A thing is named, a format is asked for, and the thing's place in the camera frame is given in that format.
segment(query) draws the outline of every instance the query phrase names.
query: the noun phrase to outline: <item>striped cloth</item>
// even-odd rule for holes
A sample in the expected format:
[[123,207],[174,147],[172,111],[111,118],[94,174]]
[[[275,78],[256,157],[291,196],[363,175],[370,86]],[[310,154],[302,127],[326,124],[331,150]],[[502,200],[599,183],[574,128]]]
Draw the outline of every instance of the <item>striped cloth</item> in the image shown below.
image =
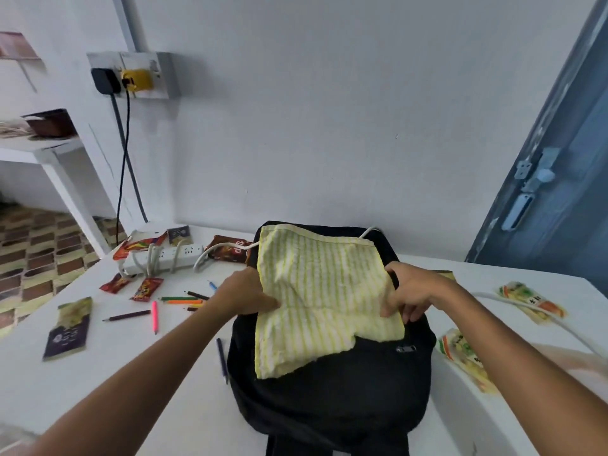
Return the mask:
[[399,340],[399,314],[379,315],[394,291],[374,244],[354,237],[324,237],[291,224],[260,232],[258,271],[264,292],[279,309],[258,314],[257,378],[279,377],[323,355],[354,347],[354,337]]

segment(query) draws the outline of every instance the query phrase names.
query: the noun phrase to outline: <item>tiled floor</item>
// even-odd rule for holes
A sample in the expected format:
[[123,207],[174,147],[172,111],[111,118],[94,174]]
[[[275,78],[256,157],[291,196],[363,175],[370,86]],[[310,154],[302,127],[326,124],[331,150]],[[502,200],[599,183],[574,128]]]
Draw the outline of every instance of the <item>tiled floor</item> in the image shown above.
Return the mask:
[[[113,246],[116,220],[95,220]],[[23,206],[0,212],[0,339],[97,261],[70,214]]]

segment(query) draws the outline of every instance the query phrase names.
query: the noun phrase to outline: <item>blue door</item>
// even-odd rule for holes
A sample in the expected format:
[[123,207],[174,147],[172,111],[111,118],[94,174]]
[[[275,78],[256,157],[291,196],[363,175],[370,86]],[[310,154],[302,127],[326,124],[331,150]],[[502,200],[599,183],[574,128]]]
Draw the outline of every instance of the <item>blue door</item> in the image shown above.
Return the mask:
[[591,14],[468,262],[582,276],[608,297],[608,23]]

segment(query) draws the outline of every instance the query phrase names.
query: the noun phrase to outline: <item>white power strip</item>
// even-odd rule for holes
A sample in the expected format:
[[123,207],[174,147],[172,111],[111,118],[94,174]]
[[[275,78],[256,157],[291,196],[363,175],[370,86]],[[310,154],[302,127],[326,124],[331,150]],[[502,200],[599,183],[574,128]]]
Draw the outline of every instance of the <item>white power strip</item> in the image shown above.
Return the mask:
[[[175,246],[172,246],[172,247],[162,248],[161,250],[159,250],[159,249],[152,250],[153,258],[155,257],[156,253],[158,253],[158,252],[161,253],[158,257],[158,262],[156,264],[157,272],[162,272],[163,270],[171,270],[171,267],[173,266],[173,259],[175,258],[176,249],[177,248]],[[199,258],[199,256],[203,253],[204,250],[205,250],[205,247],[203,245],[196,244],[196,243],[194,243],[192,245],[180,246],[178,259],[177,259],[177,262],[175,263],[175,268],[178,269],[181,267],[194,266],[194,263]],[[139,267],[137,267],[137,264],[135,263],[135,259],[137,259],[137,262],[139,262],[139,264],[142,268],[146,268],[146,264],[148,262],[148,251],[140,251],[140,252],[135,252],[135,253],[130,252],[129,255],[126,257],[124,268],[125,268],[125,272],[127,274],[129,274],[130,276],[134,276],[134,275],[142,273],[141,269]]]

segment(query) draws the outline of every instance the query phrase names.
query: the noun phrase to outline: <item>yellow plug adapter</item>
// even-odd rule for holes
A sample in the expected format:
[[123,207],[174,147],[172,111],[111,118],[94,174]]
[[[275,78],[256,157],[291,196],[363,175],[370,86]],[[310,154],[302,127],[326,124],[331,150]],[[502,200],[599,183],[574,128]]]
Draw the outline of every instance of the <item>yellow plug adapter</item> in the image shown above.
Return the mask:
[[127,91],[148,91],[154,89],[154,83],[152,83],[152,75],[149,70],[145,68],[137,68],[135,70],[123,70],[120,73],[120,78],[125,84]]

